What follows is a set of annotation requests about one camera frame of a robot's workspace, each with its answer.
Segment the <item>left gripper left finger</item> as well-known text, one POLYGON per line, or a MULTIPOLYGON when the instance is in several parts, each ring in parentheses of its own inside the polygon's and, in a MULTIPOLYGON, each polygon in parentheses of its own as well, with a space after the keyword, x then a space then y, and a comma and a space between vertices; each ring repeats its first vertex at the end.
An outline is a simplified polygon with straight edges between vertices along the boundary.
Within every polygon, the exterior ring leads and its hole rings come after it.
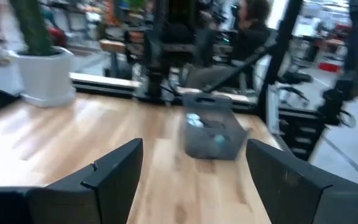
POLYGON ((44 188, 30 190, 33 224, 126 224, 142 160, 143 141, 136 138, 44 188))

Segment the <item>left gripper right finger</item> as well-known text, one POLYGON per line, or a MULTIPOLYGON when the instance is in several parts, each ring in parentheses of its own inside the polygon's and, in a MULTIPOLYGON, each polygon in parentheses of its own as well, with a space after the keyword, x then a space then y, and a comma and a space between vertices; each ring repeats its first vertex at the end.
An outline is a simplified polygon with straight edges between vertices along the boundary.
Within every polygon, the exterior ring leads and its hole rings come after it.
POLYGON ((315 167, 262 141, 247 142, 252 180, 272 224, 316 224, 330 190, 358 192, 358 184, 315 167))

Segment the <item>teal medicine bottle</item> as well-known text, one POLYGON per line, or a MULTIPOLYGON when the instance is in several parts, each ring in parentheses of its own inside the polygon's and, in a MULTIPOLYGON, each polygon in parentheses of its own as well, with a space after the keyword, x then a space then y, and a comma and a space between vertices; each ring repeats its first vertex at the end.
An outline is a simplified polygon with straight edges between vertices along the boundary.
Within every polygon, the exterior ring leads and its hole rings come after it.
POLYGON ((215 134, 213 136, 213 145, 217 150, 223 150, 228 144, 227 136, 215 134))

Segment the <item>white medicine bottle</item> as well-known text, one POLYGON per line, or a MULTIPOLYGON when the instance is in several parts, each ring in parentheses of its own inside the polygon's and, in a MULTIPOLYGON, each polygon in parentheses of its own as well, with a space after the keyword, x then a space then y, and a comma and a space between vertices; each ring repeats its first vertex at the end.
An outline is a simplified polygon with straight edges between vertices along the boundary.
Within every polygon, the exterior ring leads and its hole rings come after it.
POLYGON ((201 121, 201 118, 199 115, 195 113, 187 113, 186 114, 186 123, 189 125, 192 125, 197 128, 203 128, 204 124, 201 121))

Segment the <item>grey translucent plastic bin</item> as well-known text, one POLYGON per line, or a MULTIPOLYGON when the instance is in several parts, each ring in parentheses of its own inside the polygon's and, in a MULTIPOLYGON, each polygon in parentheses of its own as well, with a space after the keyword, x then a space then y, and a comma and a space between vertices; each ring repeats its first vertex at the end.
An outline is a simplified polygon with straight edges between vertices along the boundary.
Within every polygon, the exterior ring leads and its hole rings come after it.
POLYGON ((235 160, 246 142, 249 131, 244 129, 232 112, 232 99, 224 95, 185 93, 183 143, 185 152, 195 159, 235 160), (186 114, 200 116, 203 128, 186 123, 186 114), (213 145, 213 136, 227 136, 228 144, 223 150, 213 145))

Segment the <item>black office chair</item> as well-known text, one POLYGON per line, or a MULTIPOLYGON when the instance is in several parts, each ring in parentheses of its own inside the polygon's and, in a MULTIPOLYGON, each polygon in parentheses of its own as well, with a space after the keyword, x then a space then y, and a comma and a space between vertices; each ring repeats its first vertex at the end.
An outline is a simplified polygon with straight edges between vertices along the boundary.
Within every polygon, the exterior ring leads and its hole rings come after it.
POLYGON ((280 86, 277 88, 278 93, 281 94, 282 91, 285 92, 283 97, 279 97, 281 104, 289 106, 290 104, 288 100, 290 98, 290 94, 294 93, 298 96, 298 99, 302 101, 303 107, 306 108, 309 105, 310 101, 302 91, 295 88, 295 85, 313 83, 313 81, 314 78, 311 75, 303 72, 285 72, 278 79, 278 82, 280 84, 284 84, 284 86, 280 86))

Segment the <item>white hexagonal plant pot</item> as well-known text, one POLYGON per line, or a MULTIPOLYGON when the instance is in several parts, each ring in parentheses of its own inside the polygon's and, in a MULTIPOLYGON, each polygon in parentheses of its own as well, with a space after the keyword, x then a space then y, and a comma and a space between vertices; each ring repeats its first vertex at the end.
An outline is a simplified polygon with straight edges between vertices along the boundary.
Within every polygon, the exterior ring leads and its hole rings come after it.
POLYGON ((23 86, 23 100, 40 108, 61 107, 73 102, 76 90, 70 78, 74 55, 63 47, 54 47, 52 56, 31 56, 11 50, 23 86))

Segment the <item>person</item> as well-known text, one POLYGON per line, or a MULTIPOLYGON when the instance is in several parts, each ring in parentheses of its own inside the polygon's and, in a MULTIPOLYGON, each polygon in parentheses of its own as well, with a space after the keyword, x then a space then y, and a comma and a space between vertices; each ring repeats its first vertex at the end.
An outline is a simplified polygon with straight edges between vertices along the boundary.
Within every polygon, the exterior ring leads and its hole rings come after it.
MULTIPOLYGON (((233 46, 232 58, 246 60, 257 48, 266 43, 270 31, 266 20, 270 14, 268 0, 241 0, 237 12, 236 43, 233 46)), ((186 77, 185 87, 203 89, 230 76, 236 69, 234 67, 213 66, 198 69, 190 68, 186 77)))

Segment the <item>green columnar cactus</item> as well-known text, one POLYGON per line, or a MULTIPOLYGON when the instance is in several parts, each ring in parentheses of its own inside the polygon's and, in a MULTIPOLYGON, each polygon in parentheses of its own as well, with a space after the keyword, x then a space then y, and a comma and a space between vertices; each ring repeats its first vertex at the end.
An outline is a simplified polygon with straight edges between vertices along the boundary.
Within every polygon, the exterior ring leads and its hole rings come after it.
POLYGON ((19 55, 52 56, 56 53, 38 0, 9 0, 26 47, 19 55))

